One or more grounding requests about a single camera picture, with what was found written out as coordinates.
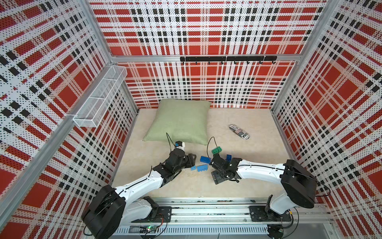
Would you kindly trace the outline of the blue 2x4 lego brick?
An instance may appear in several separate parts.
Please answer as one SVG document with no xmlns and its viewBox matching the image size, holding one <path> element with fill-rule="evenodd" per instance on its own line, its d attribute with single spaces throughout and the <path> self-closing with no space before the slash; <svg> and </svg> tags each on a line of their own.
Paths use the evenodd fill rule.
<svg viewBox="0 0 382 239">
<path fill-rule="evenodd" d="M 210 164 L 211 159 L 209 157 L 206 157 L 206 156 L 201 156 L 200 162 L 205 163 L 205 164 Z"/>
</svg>

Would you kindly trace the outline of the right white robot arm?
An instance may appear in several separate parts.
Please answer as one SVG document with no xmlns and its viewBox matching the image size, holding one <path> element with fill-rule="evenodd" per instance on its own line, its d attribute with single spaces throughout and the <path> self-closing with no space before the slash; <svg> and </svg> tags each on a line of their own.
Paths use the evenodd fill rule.
<svg viewBox="0 0 382 239">
<path fill-rule="evenodd" d="M 256 179 L 283 187 L 268 198 L 266 210 L 281 215 L 296 206 L 312 209 L 315 205 L 317 178 L 294 160 L 284 164 L 265 164 L 232 158 L 227 161 L 215 154 L 210 161 L 215 184 L 241 179 Z"/>
</svg>

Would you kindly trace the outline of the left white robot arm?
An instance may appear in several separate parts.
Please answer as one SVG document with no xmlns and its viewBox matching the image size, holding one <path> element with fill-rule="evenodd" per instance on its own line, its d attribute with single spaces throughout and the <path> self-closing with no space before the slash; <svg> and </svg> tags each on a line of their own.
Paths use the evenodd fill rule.
<svg viewBox="0 0 382 239">
<path fill-rule="evenodd" d="M 186 154 L 183 147 L 176 147 L 143 177 L 115 188 L 102 187 L 82 213 L 84 235 L 108 239 L 122 221 L 153 221 L 158 206 L 147 194 L 174 180 L 183 169 L 195 166 L 196 158 L 195 154 Z"/>
</svg>

